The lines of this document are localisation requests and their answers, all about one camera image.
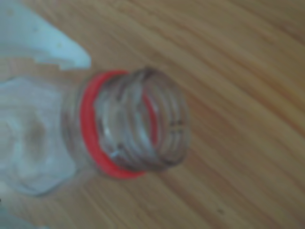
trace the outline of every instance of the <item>wood grain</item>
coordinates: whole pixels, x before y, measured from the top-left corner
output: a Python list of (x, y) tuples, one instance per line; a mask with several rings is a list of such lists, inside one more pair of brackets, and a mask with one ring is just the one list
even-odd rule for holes
[(96, 177), (53, 198), (1, 187), (12, 213), (52, 229), (305, 228), (304, 1), (24, 2), (87, 49), (93, 67), (14, 60), (11, 73), (157, 67), (184, 90), (193, 136), (186, 162), (165, 173)]

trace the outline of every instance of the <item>wooden surface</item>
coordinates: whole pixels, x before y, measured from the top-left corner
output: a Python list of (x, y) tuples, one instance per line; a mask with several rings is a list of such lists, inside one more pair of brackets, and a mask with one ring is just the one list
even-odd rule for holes
[(2, 185), (13, 214), (51, 229), (305, 228), (303, 0), (24, 2), (92, 56), (92, 70), (67, 76), (144, 65), (169, 74), (193, 137), (186, 162), (165, 173), (96, 177), (53, 198)]

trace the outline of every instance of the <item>red ring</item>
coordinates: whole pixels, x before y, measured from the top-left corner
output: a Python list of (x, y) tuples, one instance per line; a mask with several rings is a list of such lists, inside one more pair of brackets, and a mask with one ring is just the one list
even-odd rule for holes
[(101, 149), (98, 130), (95, 123), (93, 103), (98, 96), (99, 89), (103, 83), (114, 76), (127, 73), (128, 72), (126, 71), (111, 71), (97, 75), (89, 82), (85, 89), (80, 106), (81, 133), (90, 155), (103, 172), (111, 177), (119, 179), (136, 178), (143, 175), (145, 172), (132, 172), (117, 166)]

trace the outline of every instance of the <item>bottle opening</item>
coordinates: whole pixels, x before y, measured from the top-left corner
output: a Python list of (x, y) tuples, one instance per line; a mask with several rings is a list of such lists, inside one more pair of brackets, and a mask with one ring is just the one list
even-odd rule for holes
[(179, 164), (189, 143), (185, 100), (165, 74), (145, 68), (100, 88), (95, 121), (101, 148), (120, 167), (163, 170)]
[[(96, 120), (96, 117), (99, 116), (100, 109), (96, 110), (94, 104), (96, 103), (96, 100), (98, 100), (99, 93), (101, 91), (100, 89), (103, 86), (108, 85), (109, 82), (116, 80), (118, 76), (126, 73), (127, 72), (125, 71), (112, 71), (97, 75), (86, 85), (80, 103), (81, 135), (87, 150), (89, 151), (96, 165), (104, 173), (108, 174), (111, 177), (120, 179), (136, 178), (142, 175), (143, 172), (133, 172), (115, 164), (109, 157), (109, 155), (106, 153), (105, 148), (100, 145), (99, 129), (103, 129), (103, 126), (102, 123), (99, 123)], [(112, 113), (112, 115), (109, 115), (109, 112), (107, 112), (103, 115), (103, 117), (108, 119), (109, 117), (116, 117), (116, 115), (116, 112)], [(117, 130), (115, 126), (116, 123), (111, 122), (109, 124), (113, 127), (111, 128), (112, 130)]]

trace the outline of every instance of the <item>plastic bottle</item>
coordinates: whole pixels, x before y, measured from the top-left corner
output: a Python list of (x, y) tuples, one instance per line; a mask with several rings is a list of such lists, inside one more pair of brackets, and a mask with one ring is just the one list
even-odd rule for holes
[(182, 162), (187, 107), (165, 74), (112, 71), (74, 85), (16, 77), (0, 84), (0, 179), (28, 195), (69, 180), (136, 178)]

